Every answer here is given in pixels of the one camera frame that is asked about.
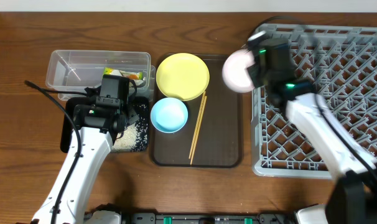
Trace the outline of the pink bowl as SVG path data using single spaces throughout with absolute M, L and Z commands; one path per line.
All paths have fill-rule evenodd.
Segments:
M 224 62 L 222 78 L 225 85 L 237 93 L 247 93 L 254 89 L 248 68 L 254 65 L 254 57 L 245 49 L 232 53 Z

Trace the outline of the light blue bowl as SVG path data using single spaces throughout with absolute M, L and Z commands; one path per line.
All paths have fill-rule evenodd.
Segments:
M 151 123 L 162 133 L 176 133 L 181 130 L 189 112 L 186 105 L 176 98 L 163 98 L 157 101 L 151 109 Z

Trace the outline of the green orange snack wrapper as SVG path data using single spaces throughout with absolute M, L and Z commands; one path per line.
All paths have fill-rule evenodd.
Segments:
M 124 77 L 124 78 L 129 78 L 129 79 L 133 80 L 137 86 L 142 86 L 144 84 L 142 72 L 129 72 L 129 71 L 105 67 L 103 74 L 104 75 L 115 75 L 115 76 L 120 76 L 120 77 Z

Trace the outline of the wooden chopstick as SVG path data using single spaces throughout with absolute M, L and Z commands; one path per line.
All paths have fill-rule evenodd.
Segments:
M 197 147 L 198 137 L 199 137 L 199 134 L 200 134 L 200 128 L 201 128 L 201 125 L 202 125 L 202 119 L 203 119 L 203 114 L 204 114 L 204 111 L 205 111 L 206 103 L 207 103 L 207 95 L 205 97 L 205 101 L 204 101 L 203 108 L 202 108 L 202 113 L 201 113 L 200 123 L 199 123 L 200 126 L 199 126 L 198 133 L 197 133 L 198 136 L 197 136 L 197 139 L 195 141 L 195 147 L 194 147 L 194 151 L 193 151 L 193 154 L 192 154 L 192 159 L 190 160 L 190 165 L 193 164 L 193 159 L 194 159 L 195 150 L 196 150 L 196 147 Z
M 201 117 L 201 113 L 202 113 L 202 108 L 203 108 L 203 104 L 204 104 L 204 101 L 205 101 L 205 97 L 206 97 L 206 91 L 203 92 L 202 94 L 202 99 L 201 99 L 201 102 L 200 102 L 200 107 L 199 107 L 199 111 L 198 111 L 198 116 L 197 116 L 197 121 L 196 121 L 196 124 L 195 124 L 195 129 L 194 129 L 194 133 L 193 133 L 193 139 L 192 139 L 192 144 L 191 144 L 191 147 L 190 147 L 190 152 L 189 152 L 189 159 L 191 160 L 192 159 L 192 154 L 193 154 L 193 151 L 194 151 L 194 147 L 195 147 L 195 141 L 197 139 L 197 136 L 198 136 L 198 129 L 199 129 L 199 123 L 200 123 L 200 117 Z

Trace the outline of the yellow plate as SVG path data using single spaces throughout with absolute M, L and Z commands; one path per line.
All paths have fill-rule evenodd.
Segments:
M 206 63 L 198 56 L 177 53 L 167 56 L 156 71 L 156 84 L 166 97 L 182 101 L 202 95 L 210 82 Z

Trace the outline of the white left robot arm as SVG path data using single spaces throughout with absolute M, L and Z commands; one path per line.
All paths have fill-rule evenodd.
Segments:
M 149 102 L 137 97 L 129 105 L 129 122 L 123 134 L 112 139 L 98 128 L 74 131 L 64 121 L 60 148 L 66 159 L 47 199 L 35 213 L 33 223 L 120 223 L 122 215 L 111 205 L 102 205 L 90 218 L 85 210 L 96 177 L 110 153 L 141 152 L 148 145 Z

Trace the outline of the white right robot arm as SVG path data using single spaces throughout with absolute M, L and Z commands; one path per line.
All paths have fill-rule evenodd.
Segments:
M 377 223 L 377 160 L 362 148 L 316 94 L 311 82 L 291 68 L 247 68 L 254 87 L 267 87 L 270 103 L 311 143 L 335 182 L 325 205 L 295 212 L 296 223 Z

